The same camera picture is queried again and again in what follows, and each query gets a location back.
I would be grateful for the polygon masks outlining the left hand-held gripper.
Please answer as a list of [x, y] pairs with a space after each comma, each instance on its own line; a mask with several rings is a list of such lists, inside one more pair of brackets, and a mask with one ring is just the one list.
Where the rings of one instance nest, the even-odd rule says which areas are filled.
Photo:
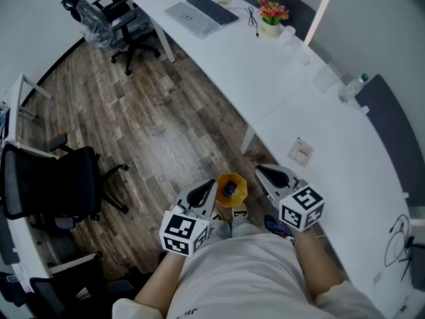
[[217, 190], [218, 183], [206, 179], [180, 192], [177, 202], [165, 212], [159, 230], [165, 251], [192, 256], [200, 249], [210, 235]]

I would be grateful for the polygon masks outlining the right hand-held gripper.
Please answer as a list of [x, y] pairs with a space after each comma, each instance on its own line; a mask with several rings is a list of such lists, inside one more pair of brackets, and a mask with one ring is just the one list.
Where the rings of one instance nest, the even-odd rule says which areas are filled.
[[257, 165], [255, 178], [267, 197], [276, 196], [275, 185], [297, 185], [288, 193], [277, 196], [272, 205], [278, 210], [278, 219], [285, 225], [297, 231], [305, 231], [316, 224], [322, 216], [325, 205], [324, 194], [319, 188], [285, 167], [273, 164]]

